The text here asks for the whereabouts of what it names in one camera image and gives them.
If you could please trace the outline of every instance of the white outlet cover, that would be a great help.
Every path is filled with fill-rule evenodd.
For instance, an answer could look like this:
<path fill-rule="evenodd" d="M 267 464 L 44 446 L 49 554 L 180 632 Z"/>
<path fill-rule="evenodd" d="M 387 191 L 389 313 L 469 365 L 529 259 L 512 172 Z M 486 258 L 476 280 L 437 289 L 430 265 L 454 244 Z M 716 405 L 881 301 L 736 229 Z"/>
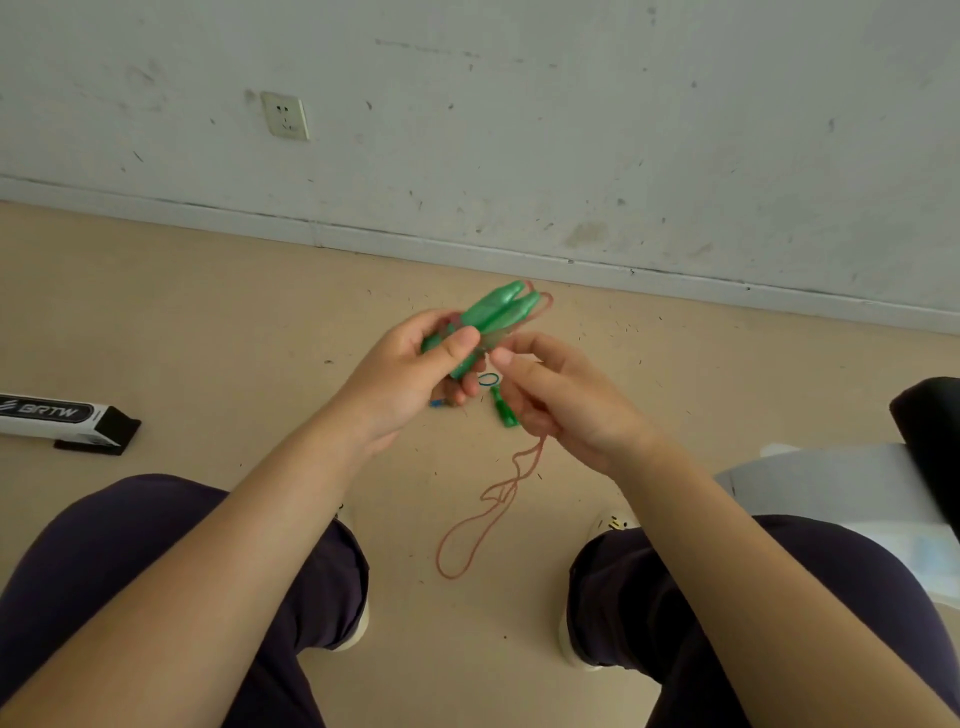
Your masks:
<path fill-rule="evenodd" d="M 306 129 L 306 116 L 303 114 L 303 102 L 296 96 L 262 91 L 260 101 L 263 114 L 267 117 L 267 129 L 273 136 L 283 139 L 310 140 Z"/>

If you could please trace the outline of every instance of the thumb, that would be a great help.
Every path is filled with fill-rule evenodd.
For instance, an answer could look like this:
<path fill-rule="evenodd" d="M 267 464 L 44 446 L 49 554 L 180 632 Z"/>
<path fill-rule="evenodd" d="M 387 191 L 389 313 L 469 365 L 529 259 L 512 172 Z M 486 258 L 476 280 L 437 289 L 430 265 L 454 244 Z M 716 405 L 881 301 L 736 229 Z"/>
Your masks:
<path fill-rule="evenodd" d="M 423 354 L 420 370 L 430 379 L 430 386 L 460 366 L 479 344 L 480 332 L 475 327 L 463 327 L 447 336 L 436 349 Z"/>
<path fill-rule="evenodd" d="M 543 364 L 516 356 L 509 349 L 498 347 L 490 354 L 490 361 L 507 379 L 549 406 L 565 387 L 564 378 L 551 372 Z"/>

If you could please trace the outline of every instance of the person's left arm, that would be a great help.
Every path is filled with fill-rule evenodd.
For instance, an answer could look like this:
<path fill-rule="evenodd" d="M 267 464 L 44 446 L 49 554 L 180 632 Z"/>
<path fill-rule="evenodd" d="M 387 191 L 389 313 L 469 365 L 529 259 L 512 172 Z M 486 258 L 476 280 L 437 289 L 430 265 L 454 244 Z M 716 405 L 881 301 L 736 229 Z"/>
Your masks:
<path fill-rule="evenodd" d="M 388 331 L 336 396 L 85 624 L 0 709 L 0 726 L 131 728 L 223 721 L 280 601 L 363 463 L 389 446 L 477 346 L 420 343 L 448 311 Z"/>

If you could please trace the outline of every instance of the dirty white wall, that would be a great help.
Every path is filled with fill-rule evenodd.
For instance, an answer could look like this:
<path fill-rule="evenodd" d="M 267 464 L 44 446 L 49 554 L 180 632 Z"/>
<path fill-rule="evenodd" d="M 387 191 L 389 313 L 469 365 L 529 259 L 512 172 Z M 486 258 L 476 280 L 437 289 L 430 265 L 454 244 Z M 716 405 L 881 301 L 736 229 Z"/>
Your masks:
<path fill-rule="evenodd" d="M 9 2 L 0 175 L 960 312 L 957 38 L 956 0 Z"/>

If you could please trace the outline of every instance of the person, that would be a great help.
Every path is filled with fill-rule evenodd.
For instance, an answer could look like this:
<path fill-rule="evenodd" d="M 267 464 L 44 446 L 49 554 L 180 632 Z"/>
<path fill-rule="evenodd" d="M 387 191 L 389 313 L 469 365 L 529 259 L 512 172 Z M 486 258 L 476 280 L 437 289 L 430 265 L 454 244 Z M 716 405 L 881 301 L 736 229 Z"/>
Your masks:
<path fill-rule="evenodd" d="M 168 475 L 85 497 L 0 597 L 0 726 L 320 726 L 296 661 L 369 620 L 368 568 L 335 519 L 364 462 L 479 342 L 420 354 L 449 311 L 388 331 L 343 388 L 226 494 Z M 531 359 L 524 354 L 532 354 Z M 662 726 L 956 726 L 958 667 L 920 585 L 823 522 L 751 518 L 584 356 L 542 333 L 491 354 L 532 435 L 611 478 L 633 515 L 577 556 L 561 649 L 662 684 Z"/>

